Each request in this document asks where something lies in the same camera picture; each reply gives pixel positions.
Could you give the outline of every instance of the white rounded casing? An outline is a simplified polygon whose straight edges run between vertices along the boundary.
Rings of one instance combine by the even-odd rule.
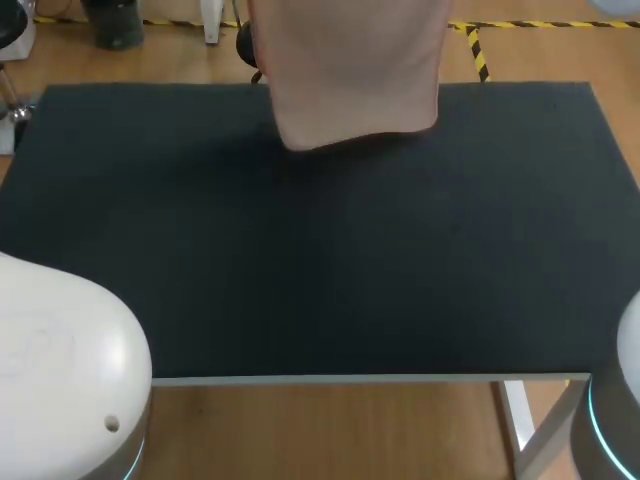
[[[640,293],[612,340],[573,416],[571,453],[583,480],[640,479]]]
[[[622,315],[617,344],[622,375],[640,405],[640,292],[633,297]]]
[[[640,0],[589,0],[608,15],[631,15],[640,11]]]
[[[0,254],[0,479],[92,472],[138,426],[151,376],[144,332],[116,296]]]

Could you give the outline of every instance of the white cover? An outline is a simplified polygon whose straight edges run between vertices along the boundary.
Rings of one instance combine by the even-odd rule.
[[[640,404],[640,293],[631,300],[620,320],[618,360],[624,379]]]
[[[0,479],[89,473],[132,433],[150,389],[149,347],[124,303],[0,254]]]

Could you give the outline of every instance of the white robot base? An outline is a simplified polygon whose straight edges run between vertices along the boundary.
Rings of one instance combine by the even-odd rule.
[[[0,254],[0,478],[133,480],[151,355],[117,297]]]

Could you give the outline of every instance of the table leg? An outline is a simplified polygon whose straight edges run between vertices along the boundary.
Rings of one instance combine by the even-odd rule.
[[[582,397],[586,383],[586,381],[582,380],[572,381],[533,435],[529,438],[517,438],[514,444],[514,470],[517,480],[537,479],[568,443],[573,414]],[[510,418],[509,412],[506,413],[507,422],[515,423],[518,420],[514,419],[513,416]]]

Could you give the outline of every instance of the wooden floor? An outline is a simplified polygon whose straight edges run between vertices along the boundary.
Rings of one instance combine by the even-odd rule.
[[[578,0],[459,0],[457,20],[597,20]],[[86,27],[42,25],[27,61],[9,65],[22,92],[53,83],[246,82],[235,32],[147,29],[143,48],[93,48]],[[486,29],[493,81],[588,81],[640,178],[638,30]],[[464,35],[447,33],[443,82],[475,82]],[[10,160],[0,158],[0,181]],[[527,385],[538,423],[562,383]],[[511,478],[487,384],[190,388],[154,392],[143,480],[503,480]],[[544,480],[569,480],[565,454]]]

